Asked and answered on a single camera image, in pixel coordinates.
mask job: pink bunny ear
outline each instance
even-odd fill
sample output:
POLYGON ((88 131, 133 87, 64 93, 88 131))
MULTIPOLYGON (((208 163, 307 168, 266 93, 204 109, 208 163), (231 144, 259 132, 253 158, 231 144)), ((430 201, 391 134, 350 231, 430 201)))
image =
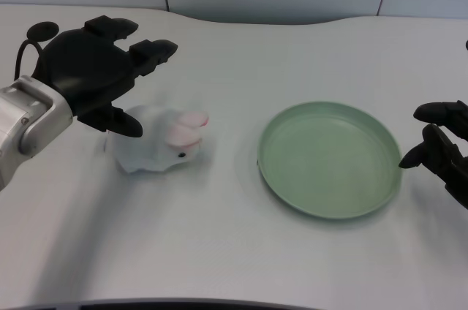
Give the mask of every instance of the pink bunny ear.
POLYGON ((174 124, 169 128, 166 143, 175 147, 187 147, 199 143, 200 133, 187 126, 174 124))
POLYGON ((205 126, 208 123, 208 114, 204 111, 185 111, 177 119, 177 122, 196 129, 197 127, 205 126))

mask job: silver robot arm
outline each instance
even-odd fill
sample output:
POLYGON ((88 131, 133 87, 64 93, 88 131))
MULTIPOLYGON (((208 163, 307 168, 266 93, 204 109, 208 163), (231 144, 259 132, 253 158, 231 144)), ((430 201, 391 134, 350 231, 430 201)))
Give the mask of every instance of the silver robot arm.
POLYGON ((112 106, 112 101, 133 88, 135 78, 165 63, 178 46, 147 39, 128 51, 114 45, 137 28, 130 20, 103 15, 86 21, 81 29, 60 34, 52 22, 28 30, 28 39, 18 51, 14 83, 0 89, 0 190, 23 162, 60 135, 75 116, 98 131, 141 137, 141 124, 112 106), (39 42, 48 40, 42 49, 39 42), (36 69, 31 77, 19 77, 28 45, 39 54, 36 69))
POLYGON ((73 121, 65 98, 28 76, 0 89, 0 190, 73 121))

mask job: plate rim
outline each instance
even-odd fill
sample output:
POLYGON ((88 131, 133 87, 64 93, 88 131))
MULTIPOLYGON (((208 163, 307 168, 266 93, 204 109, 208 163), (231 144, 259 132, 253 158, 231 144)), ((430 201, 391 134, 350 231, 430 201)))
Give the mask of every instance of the plate rim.
POLYGON ((353 218, 356 218, 356 217, 364 216, 364 215, 367 215, 368 213, 372 213, 374 211, 379 210, 381 207, 386 205, 390 200, 392 200, 400 192, 400 190, 401 190, 401 179, 402 179, 402 176, 403 176, 402 172, 401 172, 401 169, 397 170, 398 177, 397 177, 397 181, 396 181, 396 187, 394 189, 394 192, 392 192, 392 194, 390 194, 388 197, 386 197, 384 200, 382 200, 381 202, 379 202, 378 204, 376 204, 372 208, 369 208, 364 212, 360 212, 360 213, 349 215, 349 216, 326 216, 326 215, 320 215, 319 213, 311 213, 310 211, 306 211, 306 210, 296 206, 295 204, 287 201, 283 196, 278 194, 278 192, 275 191, 275 189, 268 182, 268 179, 265 177, 265 169, 263 168, 263 166, 262 166, 263 162, 260 159, 260 157, 261 157, 260 156, 260 148, 262 146, 262 143, 264 142, 264 139, 265 139, 264 137, 266 136, 265 133, 266 133, 267 129, 269 128, 269 126, 271 125, 271 123, 273 121, 275 121, 279 116, 283 115, 284 113, 286 113, 287 111, 289 111, 289 110, 291 110, 291 109, 293 109, 295 107, 300 107, 300 106, 304 106, 304 105, 318 105, 318 104, 331 104, 331 105, 339 105, 341 107, 348 107, 348 108, 351 108, 354 111, 357 110, 358 112, 368 116, 369 118, 374 119, 387 132, 387 134, 389 135, 390 139, 392 140, 393 144, 396 147, 396 151, 398 152, 399 158, 401 158, 400 146, 399 146, 398 142, 396 141, 395 137, 392 135, 392 132, 386 127, 386 125, 384 125, 381 121, 377 120, 374 116, 367 113, 366 111, 363 111, 363 110, 361 110, 361 109, 359 109, 357 107, 353 107, 351 105, 347 105, 347 104, 340 103, 340 102, 329 102, 329 101, 321 101, 321 100, 312 101, 312 102, 302 102, 302 103, 299 103, 299 104, 296 104, 296 105, 291 105, 290 107, 287 107, 286 109, 283 109, 282 111, 277 113, 273 118, 271 118, 270 121, 263 128, 262 134, 261 134, 260 139, 258 140, 258 144, 257 144, 257 162, 258 162, 258 168, 260 170, 260 173, 262 175, 263 180, 267 183, 268 188, 271 191, 273 191, 273 193, 279 199, 281 199, 283 202, 285 202, 289 206, 293 207, 294 209, 296 209, 296 210, 298 210, 298 211, 300 211, 302 213, 305 213, 307 215, 310 215, 310 216, 320 217, 322 219, 344 220, 344 219, 353 219, 353 218))

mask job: black cable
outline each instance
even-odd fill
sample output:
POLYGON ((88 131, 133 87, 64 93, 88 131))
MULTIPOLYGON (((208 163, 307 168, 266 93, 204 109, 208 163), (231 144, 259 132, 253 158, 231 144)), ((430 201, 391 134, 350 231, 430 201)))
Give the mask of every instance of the black cable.
POLYGON ((26 47, 28 45, 33 45, 36 48, 37 54, 39 54, 39 62, 40 62, 40 66, 42 67, 42 73, 47 78, 46 81, 48 83, 48 81, 49 81, 48 78, 49 77, 47 75, 47 70, 45 68, 44 53, 42 52, 42 48, 39 45, 39 43, 37 43, 36 41, 33 41, 31 39, 27 39, 26 41, 21 43, 20 49, 18 50, 18 54, 16 56, 15 78, 14 78, 14 80, 17 80, 18 78, 20 78, 21 59, 23 58, 24 50, 26 49, 26 47))

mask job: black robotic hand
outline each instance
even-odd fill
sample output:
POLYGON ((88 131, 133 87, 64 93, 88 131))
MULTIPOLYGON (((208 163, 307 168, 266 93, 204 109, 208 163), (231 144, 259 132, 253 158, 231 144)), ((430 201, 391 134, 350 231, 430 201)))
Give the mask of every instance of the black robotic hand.
POLYGON ((414 114, 430 123, 423 129, 423 142, 410 150, 400 162, 409 169, 423 164, 445 182, 448 192, 468 209, 468 158, 464 158, 438 126, 445 126, 461 139, 468 140, 468 106, 463 102, 428 103, 414 114))
POLYGON ((39 59, 32 77, 59 92, 79 121, 99 131, 141 137, 140 123, 113 107, 112 101, 133 88, 136 77, 145 76, 165 63, 178 46, 167 40, 144 40, 125 52, 114 45, 137 28, 130 20, 104 15, 87 21, 81 29, 59 35, 55 23, 38 23, 29 29, 28 39, 20 47, 15 80, 19 77, 24 49, 33 45, 39 59), (52 40, 42 50, 38 42, 49 39, 52 40))

